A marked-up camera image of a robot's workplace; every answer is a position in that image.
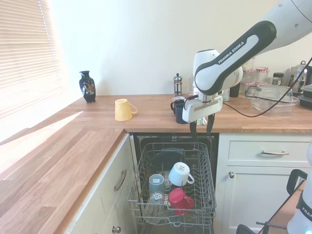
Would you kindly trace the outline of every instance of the white mug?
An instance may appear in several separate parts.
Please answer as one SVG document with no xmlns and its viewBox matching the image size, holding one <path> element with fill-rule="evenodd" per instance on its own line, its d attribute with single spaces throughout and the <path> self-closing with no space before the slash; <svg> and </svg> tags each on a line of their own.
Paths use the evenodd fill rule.
<svg viewBox="0 0 312 234">
<path fill-rule="evenodd" d="M 177 162 L 169 173 L 169 180 L 176 186 L 184 186 L 186 183 L 193 184 L 194 178 L 190 174 L 190 168 L 183 162 Z"/>
</svg>

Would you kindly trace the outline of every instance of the white cabinet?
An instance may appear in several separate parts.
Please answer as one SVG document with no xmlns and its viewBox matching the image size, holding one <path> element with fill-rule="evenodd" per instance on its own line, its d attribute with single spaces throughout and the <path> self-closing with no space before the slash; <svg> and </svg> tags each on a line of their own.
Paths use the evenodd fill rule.
<svg viewBox="0 0 312 234">
<path fill-rule="evenodd" d="M 268 221 L 288 197 L 291 171 L 309 171 L 306 152 L 311 140 L 312 135 L 220 134 L 215 234 L 235 234 L 239 224 L 257 233 L 262 226 L 256 221 Z"/>
<path fill-rule="evenodd" d="M 125 135 L 74 216 L 67 234 L 135 234 L 127 195 L 135 176 L 130 137 Z"/>
<path fill-rule="evenodd" d="M 222 233 L 234 234 L 239 224 L 259 232 L 263 226 L 256 225 L 256 222 L 268 221 L 288 197 L 286 184 L 292 170 L 282 167 L 228 166 L 226 172 L 233 172 L 234 177 L 224 174 L 224 197 L 218 194 L 218 201 L 224 201 Z"/>
</svg>

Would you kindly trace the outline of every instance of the decorative vase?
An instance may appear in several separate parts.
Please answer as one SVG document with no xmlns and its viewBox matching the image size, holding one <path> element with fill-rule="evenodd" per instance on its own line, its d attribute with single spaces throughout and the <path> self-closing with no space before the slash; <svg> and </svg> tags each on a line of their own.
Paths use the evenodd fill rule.
<svg viewBox="0 0 312 234">
<path fill-rule="evenodd" d="M 94 80 L 89 76 L 89 72 L 90 71 L 79 72 L 81 74 L 79 86 L 87 103 L 92 103 L 96 101 L 96 86 Z"/>
</svg>

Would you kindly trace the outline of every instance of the cabinet handle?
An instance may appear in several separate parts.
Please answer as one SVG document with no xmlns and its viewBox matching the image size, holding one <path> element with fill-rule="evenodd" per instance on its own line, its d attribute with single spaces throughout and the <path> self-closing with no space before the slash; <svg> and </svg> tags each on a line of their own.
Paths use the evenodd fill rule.
<svg viewBox="0 0 312 234">
<path fill-rule="evenodd" d="M 233 179 L 233 178 L 234 178 L 234 172 L 229 172 L 229 177 L 230 177 L 231 179 Z"/>
<path fill-rule="evenodd" d="M 112 229 L 112 233 L 120 233 L 121 232 L 121 228 L 120 227 L 114 227 Z"/>
<path fill-rule="evenodd" d="M 120 187 L 122 186 L 123 182 L 125 181 L 126 174 L 127 174 L 127 170 L 122 170 L 121 171 L 121 179 L 118 182 L 118 184 L 114 186 L 114 192 L 116 192 L 116 191 L 118 191 L 120 189 Z"/>
<path fill-rule="evenodd" d="M 280 153 L 274 153 L 274 152 L 265 152 L 264 150 L 261 152 L 263 155 L 277 155 L 277 156 L 282 156 L 282 155 L 289 155 L 288 152 L 280 152 Z"/>
</svg>

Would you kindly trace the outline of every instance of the red cup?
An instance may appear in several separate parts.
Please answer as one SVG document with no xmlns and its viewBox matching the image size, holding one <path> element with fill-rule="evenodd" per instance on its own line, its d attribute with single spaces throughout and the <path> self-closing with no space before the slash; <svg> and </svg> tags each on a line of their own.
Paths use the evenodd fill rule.
<svg viewBox="0 0 312 234">
<path fill-rule="evenodd" d="M 194 201 L 185 195 L 183 189 L 173 189 L 168 196 L 168 200 L 174 209 L 190 209 L 194 206 Z M 188 211 L 175 211 L 176 215 L 182 216 Z"/>
</svg>

